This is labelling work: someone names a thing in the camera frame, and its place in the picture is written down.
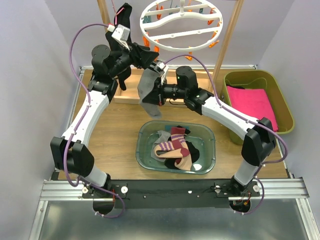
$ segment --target wooden pole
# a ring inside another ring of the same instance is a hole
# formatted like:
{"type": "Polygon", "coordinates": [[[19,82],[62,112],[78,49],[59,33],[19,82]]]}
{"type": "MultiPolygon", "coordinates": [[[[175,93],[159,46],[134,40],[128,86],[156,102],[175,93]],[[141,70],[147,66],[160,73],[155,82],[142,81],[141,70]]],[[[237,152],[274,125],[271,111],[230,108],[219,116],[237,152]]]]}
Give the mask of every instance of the wooden pole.
{"type": "Polygon", "coordinates": [[[217,82],[219,70],[221,68],[222,62],[224,61],[224,58],[225,58],[225,55],[226,55],[226,52],[228,49],[228,45],[229,45],[232,33],[234,32],[234,29],[235,29],[235,26],[236,26],[236,23],[237,23],[237,20],[238,20],[238,17],[239,17],[239,14],[240,14],[240,11],[241,11],[243,4],[244,4],[244,0],[236,0],[236,2],[234,4],[232,15],[230,17],[229,24],[226,29],[226,33],[225,33],[225,36],[224,36],[224,39],[222,42],[222,47],[220,49],[219,56],[218,56],[218,59],[215,63],[214,70],[212,73],[212,80],[213,80],[214,84],[216,84],[216,82],[217,82]]]}
{"type": "Polygon", "coordinates": [[[104,24],[110,24],[110,23],[112,24],[112,22],[110,21],[106,0],[97,0],[97,2],[98,2],[100,14],[101,14],[102,22],[104,24]]]}

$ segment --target pink cloth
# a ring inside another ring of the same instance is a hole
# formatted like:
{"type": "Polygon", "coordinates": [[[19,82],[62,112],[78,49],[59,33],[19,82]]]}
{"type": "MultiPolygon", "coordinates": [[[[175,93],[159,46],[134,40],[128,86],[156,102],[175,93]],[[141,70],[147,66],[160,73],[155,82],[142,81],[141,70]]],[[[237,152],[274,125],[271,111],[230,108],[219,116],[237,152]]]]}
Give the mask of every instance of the pink cloth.
{"type": "Polygon", "coordinates": [[[269,119],[273,131],[279,130],[275,113],[264,89],[238,89],[227,86],[230,102],[234,109],[257,119],[269,119]]]}

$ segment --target wooden table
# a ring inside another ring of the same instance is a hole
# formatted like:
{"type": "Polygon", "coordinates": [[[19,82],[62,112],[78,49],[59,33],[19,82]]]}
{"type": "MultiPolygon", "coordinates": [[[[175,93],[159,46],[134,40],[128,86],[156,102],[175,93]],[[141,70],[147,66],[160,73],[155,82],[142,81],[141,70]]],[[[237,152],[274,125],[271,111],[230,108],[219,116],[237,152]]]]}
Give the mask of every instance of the wooden table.
{"type": "MultiPolygon", "coordinates": [[[[222,69],[216,85],[221,89],[223,76],[232,70],[222,69]]],[[[88,85],[92,71],[86,70],[83,82],[88,85]]],[[[75,107],[75,115],[85,99],[85,91],[79,92],[75,107]]],[[[89,142],[89,150],[95,158],[95,164],[102,171],[111,175],[112,179],[218,179],[231,178],[238,170],[241,162],[241,148],[231,142],[228,129],[217,121],[201,116],[194,111],[182,107],[162,107],[162,119],[166,121],[203,124],[209,127],[215,136],[216,163],[207,174],[181,174],[148,170],[141,167],[136,160],[136,144],[138,132],[143,124],[152,118],[140,105],[111,102],[98,120],[89,142]]],[[[268,160],[280,159],[278,147],[268,160]]],[[[260,178],[287,178],[284,164],[268,164],[258,174],[260,178]]],[[[65,175],[60,172],[59,179],[65,175]]]]}

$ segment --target white wall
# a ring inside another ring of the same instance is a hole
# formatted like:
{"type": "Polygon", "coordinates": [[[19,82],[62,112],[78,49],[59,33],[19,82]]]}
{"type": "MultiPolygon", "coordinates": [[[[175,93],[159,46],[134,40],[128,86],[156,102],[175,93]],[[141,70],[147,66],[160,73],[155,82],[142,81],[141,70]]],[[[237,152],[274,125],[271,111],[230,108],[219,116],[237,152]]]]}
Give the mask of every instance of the white wall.
{"type": "Polygon", "coordinates": [[[75,94],[68,45],[44,0],[0,9],[0,239],[29,238],[75,94]]]}
{"type": "MultiPolygon", "coordinates": [[[[85,24],[102,22],[97,1],[77,0],[76,4],[73,0],[45,0],[52,12],[52,15],[56,19],[65,39],[69,43],[75,32],[85,24]]],[[[224,29],[219,37],[220,44],[209,49],[205,48],[194,52],[195,56],[198,56],[204,63],[212,65],[216,63],[216,59],[219,54],[221,42],[224,37],[230,15],[232,13],[235,1],[232,0],[209,0],[215,4],[223,15],[224,29]]],[[[287,12],[294,0],[245,0],[242,7],[241,14],[239,16],[233,37],[231,39],[224,65],[252,65],[258,64],[265,52],[267,46],[272,40],[273,36],[277,32],[283,19],[287,15],[287,12]]],[[[130,17],[131,20],[131,38],[134,42],[143,45],[142,33],[139,27],[139,19],[141,13],[147,5],[153,0],[127,0],[127,1],[115,1],[116,9],[124,2],[129,3],[133,9],[130,17]]],[[[173,6],[178,4],[178,0],[173,0],[173,6]]],[[[112,8],[111,0],[106,0],[110,19],[114,18],[114,10],[112,8]]],[[[191,29],[198,29],[208,27],[207,22],[194,21],[194,19],[183,19],[173,22],[172,25],[166,25],[159,29],[158,33],[174,33],[182,32],[191,29]]],[[[185,47],[197,46],[199,41],[205,41],[210,39],[211,33],[202,34],[201,36],[191,36],[188,38],[176,38],[163,40],[170,46],[175,44],[184,44],[185,47]]],[[[75,45],[75,54],[78,63],[81,66],[91,66],[91,50],[98,44],[108,44],[104,38],[104,29],[101,26],[96,26],[91,29],[87,29],[80,36],[77,44],[75,45]]],[[[177,53],[160,50],[161,59],[169,59],[176,56],[177,53]]],[[[196,65],[195,61],[189,62],[187,59],[178,58],[174,60],[174,64],[192,64],[196,65]]]]}
{"type": "Polygon", "coordinates": [[[303,177],[310,204],[320,225],[320,21],[319,0],[295,0],[258,65],[272,73],[295,119],[284,136],[289,170],[303,177]]]}

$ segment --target screw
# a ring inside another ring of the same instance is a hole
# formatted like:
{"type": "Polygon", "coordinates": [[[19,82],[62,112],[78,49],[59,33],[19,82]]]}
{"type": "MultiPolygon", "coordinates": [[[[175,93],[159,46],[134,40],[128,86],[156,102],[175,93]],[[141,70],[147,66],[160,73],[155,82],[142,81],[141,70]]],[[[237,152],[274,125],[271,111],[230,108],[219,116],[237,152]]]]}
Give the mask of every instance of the screw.
{"type": "Polygon", "coordinates": [[[260,187],[258,185],[254,185],[253,191],[255,191],[256,193],[260,192],[260,187]]]}

